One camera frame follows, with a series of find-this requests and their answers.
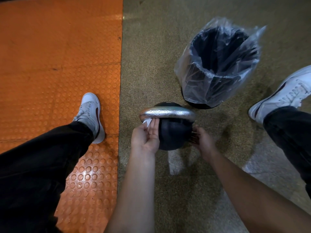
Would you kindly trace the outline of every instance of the person's right arm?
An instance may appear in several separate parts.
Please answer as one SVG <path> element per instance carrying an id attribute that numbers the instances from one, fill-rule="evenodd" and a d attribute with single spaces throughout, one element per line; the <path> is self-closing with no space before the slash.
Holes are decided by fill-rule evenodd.
<path id="1" fill-rule="evenodd" d="M 196 127 L 194 131 L 198 133 L 198 144 L 193 145 L 216 172 L 250 233 L 311 232 L 308 213 L 223 156 L 203 128 Z"/>

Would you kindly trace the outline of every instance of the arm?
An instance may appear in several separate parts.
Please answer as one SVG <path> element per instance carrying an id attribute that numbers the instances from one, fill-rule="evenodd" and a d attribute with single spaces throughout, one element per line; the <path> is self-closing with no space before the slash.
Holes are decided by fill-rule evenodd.
<path id="1" fill-rule="evenodd" d="M 105 233 L 154 232 L 155 153 L 159 148 L 159 119 L 135 128 L 132 151 L 117 205 Z"/>
<path id="2" fill-rule="evenodd" d="M 211 164 L 250 233 L 310 232 L 309 214 L 220 154 L 204 129 L 195 131 L 198 140 L 193 145 Z"/>

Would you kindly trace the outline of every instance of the white shoelace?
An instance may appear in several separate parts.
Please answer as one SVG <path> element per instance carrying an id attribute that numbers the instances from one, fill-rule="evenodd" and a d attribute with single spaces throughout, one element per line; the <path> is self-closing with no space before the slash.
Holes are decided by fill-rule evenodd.
<path id="1" fill-rule="evenodd" d="M 80 106 L 78 114 L 73 118 L 73 121 L 77 121 L 78 119 L 88 119 L 90 117 L 90 107 L 93 101 L 88 101 L 83 103 Z"/>
<path id="2" fill-rule="evenodd" d="M 280 103 L 294 107 L 300 107 L 301 101 L 311 94 L 311 90 L 307 85 L 300 82 L 290 93 L 280 99 Z"/>

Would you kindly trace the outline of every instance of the black ball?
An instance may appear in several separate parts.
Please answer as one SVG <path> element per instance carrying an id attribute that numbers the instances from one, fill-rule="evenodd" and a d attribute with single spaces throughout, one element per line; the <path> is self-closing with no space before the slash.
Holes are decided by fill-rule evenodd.
<path id="1" fill-rule="evenodd" d="M 177 106 L 174 102 L 162 102 L 155 106 Z M 178 118 L 160 118 L 159 139 L 160 150 L 175 150 L 181 148 L 191 137 L 193 122 Z"/>

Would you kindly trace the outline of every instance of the shoe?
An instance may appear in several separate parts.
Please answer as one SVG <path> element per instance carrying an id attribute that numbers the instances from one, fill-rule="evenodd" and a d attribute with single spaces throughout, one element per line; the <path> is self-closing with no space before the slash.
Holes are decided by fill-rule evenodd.
<path id="1" fill-rule="evenodd" d="M 264 118 L 271 111 L 293 106 L 298 108 L 301 101 L 311 94 L 311 65 L 304 67 L 287 77 L 276 92 L 262 101 L 254 104 L 248 115 L 258 123 L 263 123 Z"/>
<path id="2" fill-rule="evenodd" d="M 77 116 L 73 121 L 79 121 L 84 123 L 91 129 L 94 135 L 94 141 L 92 143 L 98 144 L 105 139 L 105 131 L 100 123 L 100 103 L 98 97 L 88 92 L 82 97 L 81 105 Z"/>

